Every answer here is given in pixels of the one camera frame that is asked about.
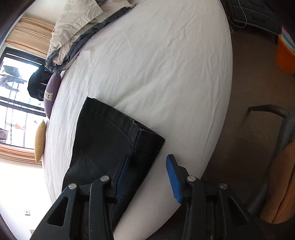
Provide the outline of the black framed window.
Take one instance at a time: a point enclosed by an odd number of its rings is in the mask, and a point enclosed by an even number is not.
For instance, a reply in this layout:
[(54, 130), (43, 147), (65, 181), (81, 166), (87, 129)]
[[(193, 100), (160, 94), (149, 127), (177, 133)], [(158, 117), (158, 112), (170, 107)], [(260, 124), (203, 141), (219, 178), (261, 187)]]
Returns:
[(5, 47), (1, 53), (1, 143), (33, 149), (39, 124), (46, 121), (44, 102), (29, 95), (32, 74), (44, 59)]

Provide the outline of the yellow cushion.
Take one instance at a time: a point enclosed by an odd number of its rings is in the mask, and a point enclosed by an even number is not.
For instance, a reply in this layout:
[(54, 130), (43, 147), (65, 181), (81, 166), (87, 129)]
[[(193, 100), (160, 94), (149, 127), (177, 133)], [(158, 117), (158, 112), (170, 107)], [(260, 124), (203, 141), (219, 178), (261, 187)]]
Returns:
[(44, 121), (38, 126), (34, 142), (34, 156), (36, 163), (39, 163), (45, 148), (46, 143), (46, 123)]

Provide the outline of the black denim pants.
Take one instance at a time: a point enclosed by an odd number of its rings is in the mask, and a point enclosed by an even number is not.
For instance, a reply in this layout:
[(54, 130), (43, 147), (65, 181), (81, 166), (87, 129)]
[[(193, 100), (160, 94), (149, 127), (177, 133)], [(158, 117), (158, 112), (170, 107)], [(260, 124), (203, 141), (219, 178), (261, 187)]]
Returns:
[(120, 202), (109, 205), (116, 227), (143, 183), (164, 144), (164, 138), (117, 109), (88, 97), (82, 106), (70, 167), (62, 188), (91, 184), (101, 176), (113, 177), (123, 155), (129, 155), (129, 173)]

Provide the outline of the orange beige curtain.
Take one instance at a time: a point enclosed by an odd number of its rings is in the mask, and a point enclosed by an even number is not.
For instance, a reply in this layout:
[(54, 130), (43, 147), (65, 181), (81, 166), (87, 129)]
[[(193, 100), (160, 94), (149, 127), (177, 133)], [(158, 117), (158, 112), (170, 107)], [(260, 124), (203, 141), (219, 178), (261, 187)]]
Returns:
[(35, 18), (22, 17), (5, 43), (21, 51), (46, 59), (54, 25)]

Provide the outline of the dark bedside table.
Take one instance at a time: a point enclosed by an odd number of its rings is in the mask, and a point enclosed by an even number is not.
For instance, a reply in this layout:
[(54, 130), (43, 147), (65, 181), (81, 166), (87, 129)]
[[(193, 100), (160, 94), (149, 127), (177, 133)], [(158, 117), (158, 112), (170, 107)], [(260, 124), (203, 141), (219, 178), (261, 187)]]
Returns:
[(279, 18), (263, 1), (228, 0), (225, 1), (225, 5), (230, 14), (230, 22), (236, 27), (244, 28), (250, 25), (274, 35), (280, 35), (282, 32)]

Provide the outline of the orange striped basket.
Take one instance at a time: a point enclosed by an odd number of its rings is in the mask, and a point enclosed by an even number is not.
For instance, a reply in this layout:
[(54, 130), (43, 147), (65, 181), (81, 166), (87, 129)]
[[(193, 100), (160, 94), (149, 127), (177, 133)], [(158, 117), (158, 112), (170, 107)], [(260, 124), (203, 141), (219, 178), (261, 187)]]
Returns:
[(275, 61), (280, 69), (287, 75), (295, 72), (294, 41), (287, 29), (282, 26), (282, 32), (278, 37)]

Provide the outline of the purple cushion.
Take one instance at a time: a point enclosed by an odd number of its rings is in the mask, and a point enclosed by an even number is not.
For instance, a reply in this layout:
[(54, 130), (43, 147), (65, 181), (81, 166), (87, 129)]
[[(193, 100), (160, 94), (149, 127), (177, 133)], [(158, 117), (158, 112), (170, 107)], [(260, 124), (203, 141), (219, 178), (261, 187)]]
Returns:
[(46, 116), (48, 117), (48, 119), (51, 118), (53, 104), (58, 94), (58, 90), (60, 88), (61, 82), (62, 82), (62, 78), (60, 73), (59, 72), (53, 73), (44, 91), (44, 112), (46, 113)]

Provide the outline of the white bed sheet mattress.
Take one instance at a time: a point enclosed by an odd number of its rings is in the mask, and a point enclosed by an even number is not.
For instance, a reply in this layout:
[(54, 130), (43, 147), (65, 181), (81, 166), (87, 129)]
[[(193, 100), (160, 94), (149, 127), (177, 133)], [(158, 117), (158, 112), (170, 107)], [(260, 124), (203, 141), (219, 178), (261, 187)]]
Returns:
[(164, 146), (114, 231), (147, 239), (178, 209), (166, 173), (173, 154), (201, 177), (225, 121), (232, 42), (220, 1), (137, 1), (97, 33), (63, 75), (46, 130), (43, 168), (56, 200), (87, 97), (152, 129)]

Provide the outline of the dark wicker chair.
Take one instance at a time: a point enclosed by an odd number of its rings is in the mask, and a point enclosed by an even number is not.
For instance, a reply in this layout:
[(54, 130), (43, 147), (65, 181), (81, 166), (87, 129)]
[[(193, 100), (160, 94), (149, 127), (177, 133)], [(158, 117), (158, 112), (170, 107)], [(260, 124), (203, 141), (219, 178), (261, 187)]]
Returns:
[(282, 224), (294, 217), (294, 111), (273, 104), (249, 107), (247, 111), (282, 117), (266, 171), (246, 201), (249, 213), (270, 224)]

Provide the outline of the black bag by window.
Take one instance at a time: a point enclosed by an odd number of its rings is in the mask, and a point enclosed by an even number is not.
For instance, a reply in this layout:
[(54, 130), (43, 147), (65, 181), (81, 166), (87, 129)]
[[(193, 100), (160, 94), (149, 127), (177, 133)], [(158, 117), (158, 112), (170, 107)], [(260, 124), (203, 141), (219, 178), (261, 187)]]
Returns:
[(42, 102), (44, 100), (46, 86), (52, 74), (45, 66), (40, 66), (29, 78), (27, 86), (29, 95)]

